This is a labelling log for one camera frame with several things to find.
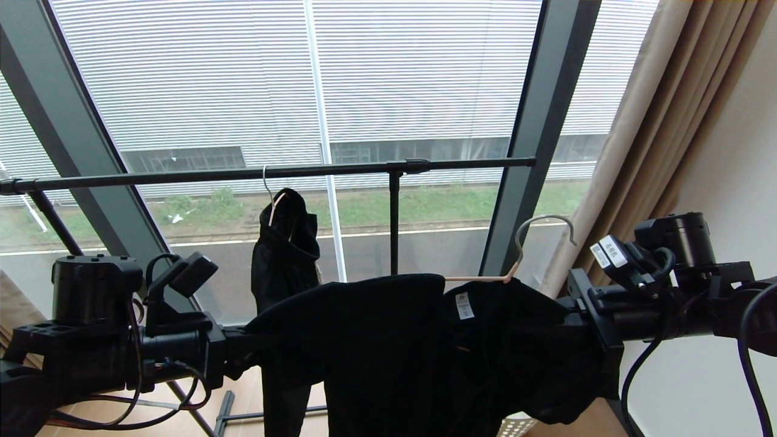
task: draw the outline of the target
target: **curtain fold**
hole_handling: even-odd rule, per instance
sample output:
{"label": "curtain fold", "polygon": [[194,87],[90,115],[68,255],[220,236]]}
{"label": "curtain fold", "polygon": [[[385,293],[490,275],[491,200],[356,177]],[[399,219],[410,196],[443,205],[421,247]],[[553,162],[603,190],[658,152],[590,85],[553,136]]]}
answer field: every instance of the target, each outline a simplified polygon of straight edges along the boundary
{"label": "curtain fold", "polygon": [[606,282],[587,248],[607,234],[631,240],[636,223],[671,212],[773,4],[658,5],[591,186],[572,217],[585,244],[557,246],[545,294],[558,295],[572,267],[588,271],[594,284]]}
{"label": "curtain fold", "polygon": [[[19,287],[0,270],[0,351],[5,354],[13,334],[13,328],[45,321],[46,317],[38,311]],[[43,359],[39,355],[27,355],[24,364],[40,369]]]}

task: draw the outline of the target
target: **green grass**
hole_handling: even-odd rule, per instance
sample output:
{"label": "green grass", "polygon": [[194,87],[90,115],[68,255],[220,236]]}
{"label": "green grass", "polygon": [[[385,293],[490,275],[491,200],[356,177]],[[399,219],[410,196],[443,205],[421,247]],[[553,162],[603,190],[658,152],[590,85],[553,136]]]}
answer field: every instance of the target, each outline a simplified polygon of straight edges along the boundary
{"label": "green grass", "polygon": [[[588,188],[587,180],[548,182],[542,189],[536,214],[571,215]],[[404,187],[399,192],[399,221],[410,223],[451,222],[491,219],[497,199],[496,184],[479,186],[448,185]],[[308,210],[319,216],[319,228],[331,229],[326,193],[303,193]],[[266,195],[235,197],[228,188],[216,190],[207,198],[175,196],[165,202],[148,204],[164,236],[217,235],[255,232],[258,214],[267,206]],[[340,225],[389,225],[388,190],[338,191]],[[78,207],[57,207],[57,212],[82,245],[99,244],[89,221]],[[171,223],[171,216],[184,220]],[[57,236],[41,232],[25,208],[0,208],[0,246],[56,243]]]}

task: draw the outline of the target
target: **laundry basket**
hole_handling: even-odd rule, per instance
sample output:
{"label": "laundry basket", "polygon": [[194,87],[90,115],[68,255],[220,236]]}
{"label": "laundry basket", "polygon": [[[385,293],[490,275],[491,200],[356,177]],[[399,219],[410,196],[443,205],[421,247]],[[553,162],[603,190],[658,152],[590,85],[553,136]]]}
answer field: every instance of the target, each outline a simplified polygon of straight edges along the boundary
{"label": "laundry basket", "polygon": [[524,413],[511,414],[502,421],[497,437],[521,437],[529,432],[535,423],[537,419],[530,418]]}

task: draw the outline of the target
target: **white corrugated wall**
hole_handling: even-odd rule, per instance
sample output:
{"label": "white corrugated wall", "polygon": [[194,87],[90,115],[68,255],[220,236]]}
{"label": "white corrugated wall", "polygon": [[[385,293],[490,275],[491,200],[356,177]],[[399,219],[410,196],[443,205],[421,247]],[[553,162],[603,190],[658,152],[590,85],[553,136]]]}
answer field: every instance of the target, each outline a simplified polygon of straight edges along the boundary
{"label": "white corrugated wall", "polygon": [[[602,2],[563,134],[608,132],[656,2]],[[52,3],[120,151],[240,146],[248,166],[321,162],[301,2]],[[332,142],[509,136],[539,1],[312,4]],[[13,176],[50,176],[51,161],[22,152],[45,158],[37,140],[16,133],[18,122],[5,122],[6,113],[0,159]],[[592,169],[554,163],[549,178],[589,177]],[[434,172],[403,183],[496,182],[500,175]],[[375,186],[387,177],[337,182]],[[204,194],[223,185],[141,192]],[[230,185],[260,188],[258,181]],[[281,185],[324,188],[323,178],[271,181]]]}

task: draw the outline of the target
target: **clothing tag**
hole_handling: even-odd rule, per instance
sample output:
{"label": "clothing tag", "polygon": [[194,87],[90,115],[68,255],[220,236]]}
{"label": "clothing tag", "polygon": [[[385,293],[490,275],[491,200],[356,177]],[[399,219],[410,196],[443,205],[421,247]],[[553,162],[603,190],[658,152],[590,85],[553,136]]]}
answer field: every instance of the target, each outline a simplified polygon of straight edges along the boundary
{"label": "clothing tag", "polygon": [[599,243],[596,243],[593,246],[591,246],[591,252],[596,257],[596,261],[599,263],[599,266],[601,268],[609,267],[610,264],[612,264],[610,262],[610,259],[607,258],[607,255],[605,255],[605,250],[602,249],[601,246],[599,246]]}
{"label": "clothing tag", "polygon": [[621,267],[628,263],[626,257],[623,256],[623,253],[621,253],[621,250],[618,248],[618,244],[611,236],[600,239],[599,243],[604,247],[607,256],[610,257],[612,263],[615,264],[616,267]]}
{"label": "clothing tag", "polygon": [[472,307],[469,305],[469,294],[463,292],[456,295],[456,309],[458,310],[458,319],[472,319],[475,314],[472,312]]}

